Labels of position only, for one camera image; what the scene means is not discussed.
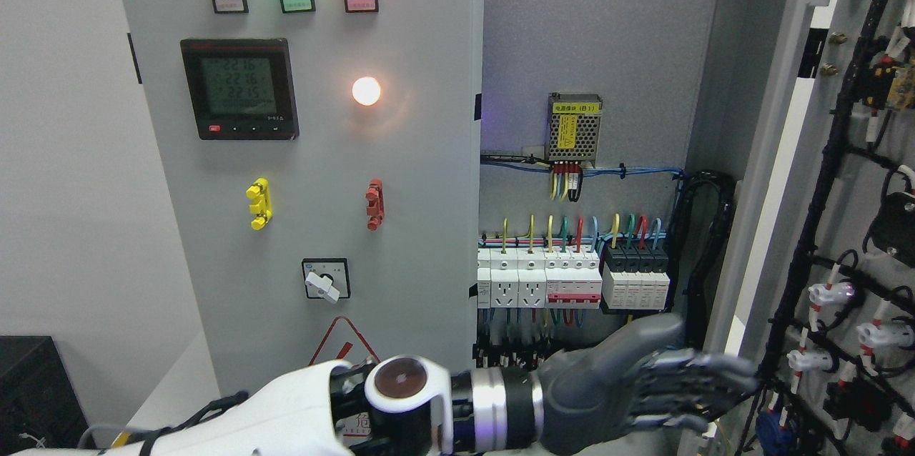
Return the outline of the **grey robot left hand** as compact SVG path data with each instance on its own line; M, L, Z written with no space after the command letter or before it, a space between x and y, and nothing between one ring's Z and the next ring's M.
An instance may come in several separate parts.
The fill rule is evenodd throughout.
M538 369L553 454L581 452L631 433L697 433L757 389L755 366L740 357L673 349L683 332L673 313L634 320L599 345L558 352Z

